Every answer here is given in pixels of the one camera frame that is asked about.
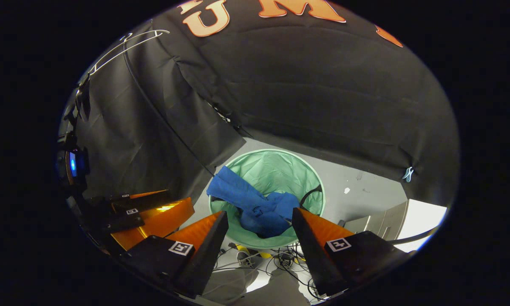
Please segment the white clothes hanger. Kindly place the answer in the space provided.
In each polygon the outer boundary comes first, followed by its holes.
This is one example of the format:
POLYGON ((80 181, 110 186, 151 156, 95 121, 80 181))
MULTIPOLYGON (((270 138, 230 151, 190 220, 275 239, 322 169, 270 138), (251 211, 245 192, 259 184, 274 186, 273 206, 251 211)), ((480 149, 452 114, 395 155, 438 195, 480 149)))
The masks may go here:
POLYGON ((129 33, 128 35, 124 36, 116 46, 114 46, 111 50, 107 51, 107 53, 105 53, 98 60, 96 60, 92 68, 88 70, 88 75, 89 76, 94 75, 104 66, 109 64, 109 62, 125 54, 127 51, 130 51, 134 47, 141 46, 142 44, 147 43, 148 41, 155 40, 158 37, 170 33, 171 33, 170 31, 164 29, 144 31, 136 35, 134 35, 134 33, 129 33))

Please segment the blue corduroy jacket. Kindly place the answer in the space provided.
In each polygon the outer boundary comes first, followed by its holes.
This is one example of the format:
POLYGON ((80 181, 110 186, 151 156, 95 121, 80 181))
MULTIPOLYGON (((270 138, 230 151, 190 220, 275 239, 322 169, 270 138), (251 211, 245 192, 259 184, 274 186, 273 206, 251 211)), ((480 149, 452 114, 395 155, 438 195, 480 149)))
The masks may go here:
POLYGON ((283 234, 292 226, 294 209, 301 207, 294 194, 271 192, 264 195, 226 166, 211 180, 207 194, 232 204, 239 210, 241 227, 260 238, 283 234))

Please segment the white cabinet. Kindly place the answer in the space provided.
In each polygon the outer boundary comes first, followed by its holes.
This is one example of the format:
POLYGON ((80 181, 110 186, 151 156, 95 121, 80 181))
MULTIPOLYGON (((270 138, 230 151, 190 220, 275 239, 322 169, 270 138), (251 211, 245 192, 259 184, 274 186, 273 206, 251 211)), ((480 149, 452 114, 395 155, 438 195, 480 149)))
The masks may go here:
POLYGON ((386 241, 404 240, 395 244, 404 252, 417 251, 429 240, 430 234, 420 238, 421 234, 437 228, 447 214, 447 207, 409 199, 402 204, 382 212, 358 218, 352 221, 338 221, 338 225, 358 234, 371 231, 386 241))

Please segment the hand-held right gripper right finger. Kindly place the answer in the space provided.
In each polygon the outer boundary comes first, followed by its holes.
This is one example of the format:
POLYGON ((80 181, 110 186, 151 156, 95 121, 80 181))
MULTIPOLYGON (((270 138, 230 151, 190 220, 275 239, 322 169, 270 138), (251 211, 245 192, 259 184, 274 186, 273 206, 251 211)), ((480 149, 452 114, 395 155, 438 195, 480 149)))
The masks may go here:
POLYGON ((355 234, 305 209, 293 210, 292 226, 317 292, 327 296, 358 290, 410 257, 371 231, 355 234))

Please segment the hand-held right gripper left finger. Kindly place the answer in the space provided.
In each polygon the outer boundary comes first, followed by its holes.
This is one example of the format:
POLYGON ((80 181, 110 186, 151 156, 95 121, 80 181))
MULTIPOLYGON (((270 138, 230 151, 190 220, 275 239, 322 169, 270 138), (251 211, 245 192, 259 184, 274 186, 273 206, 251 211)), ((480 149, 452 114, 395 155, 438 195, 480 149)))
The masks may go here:
POLYGON ((166 294, 194 299, 203 294, 228 228, 226 211, 219 211, 165 238, 150 235, 123 252, 122 265, 166 294))

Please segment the green laundry hamper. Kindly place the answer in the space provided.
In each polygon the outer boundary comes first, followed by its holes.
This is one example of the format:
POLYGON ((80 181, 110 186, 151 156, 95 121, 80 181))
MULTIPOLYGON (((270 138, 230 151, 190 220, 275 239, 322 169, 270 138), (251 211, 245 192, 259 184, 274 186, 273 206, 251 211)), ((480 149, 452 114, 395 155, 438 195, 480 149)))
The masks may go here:
MULTIPOLYGON (((316 215, 321 215, 325 209, 325 188, 319 174, 294 153, 278 149, 255 150, 239 155, 225 166, 264 195, 288 192, 300 200, 301 209, 316 215)), ((258 237, 241 227, 239 210, 232 204, 207 196, 211 212, 226 211, 229 224, 226 236, 232 241, 253 249, 274 249, 298 242, 293 226, 274 238, 258 237)))

